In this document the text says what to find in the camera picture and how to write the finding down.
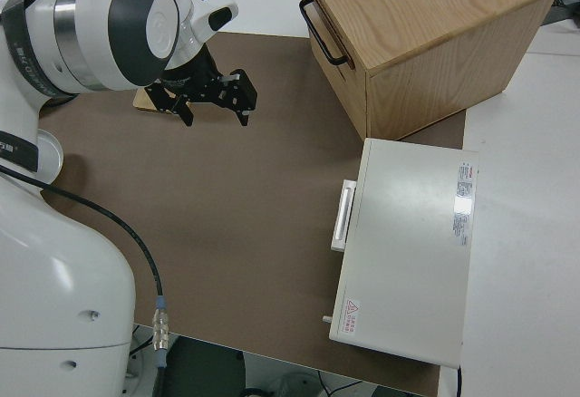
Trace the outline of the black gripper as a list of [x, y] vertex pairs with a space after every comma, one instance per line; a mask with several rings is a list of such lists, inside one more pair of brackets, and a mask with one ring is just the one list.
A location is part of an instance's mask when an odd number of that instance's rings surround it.
[[187, 127], [194, 121], [188, 102], [208, 102], [235, 113], [240, 124], [248, 125], [256, 108], [257, 91], [243, 69], [221, 73], [209, 50], [201, 50], [181, 66], [166, 69], [159, 79], [145, 87], [157, 111], [177, 114]]

